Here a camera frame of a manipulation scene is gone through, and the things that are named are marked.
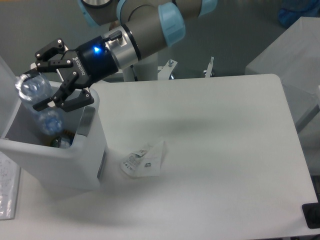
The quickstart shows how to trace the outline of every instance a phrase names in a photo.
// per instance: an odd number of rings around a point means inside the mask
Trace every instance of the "water bottle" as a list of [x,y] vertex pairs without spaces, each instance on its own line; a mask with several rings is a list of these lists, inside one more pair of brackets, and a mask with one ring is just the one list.
[[61,110],[48,107],[36,111],[34,104],[49,98],[53,94],[49,80],[41,73],[22,74],[17,77],[15,88],[22,104],[31,113],[40,131],[46,135],[55,135],[63,131],[63,116]]
[[300,17],[315,17],[320,9],[320,0],[282,0],[278,12],[279,22],[289,28]]

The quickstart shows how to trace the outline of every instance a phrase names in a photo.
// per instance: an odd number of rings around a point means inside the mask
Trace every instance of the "white table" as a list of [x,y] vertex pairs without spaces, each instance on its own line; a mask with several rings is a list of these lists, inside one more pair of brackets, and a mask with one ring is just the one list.
[[[109,145],[100,191],[42,186],[23,171],[8,240],[249,240],[320,233],[317,201],[275,75],[97,83]],[[162,136],[159,177],[119,162]]]

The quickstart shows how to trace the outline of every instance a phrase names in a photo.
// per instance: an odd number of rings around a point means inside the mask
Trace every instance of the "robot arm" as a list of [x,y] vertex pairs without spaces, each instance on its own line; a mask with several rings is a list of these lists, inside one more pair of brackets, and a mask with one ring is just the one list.
[[[148,8],[152,8],[149,14],[141,17],[141,12],[135,10],[128,19],[130,21],[76,49],[68,49],[58,38],[37,51],[36,62],[25,74],[57,72],[63,83],[52,97],[35,104],[33,108],[41,111],[58,107],[70,112],[92,104],[94,99],[89,90],[92,84],[170,47],[185,36],[183,16],[175,4],[168,2]],[[58,54],[62,55],[60,60],[51,60]],[[80,95],[68,100],[76,89],[81,90]]]

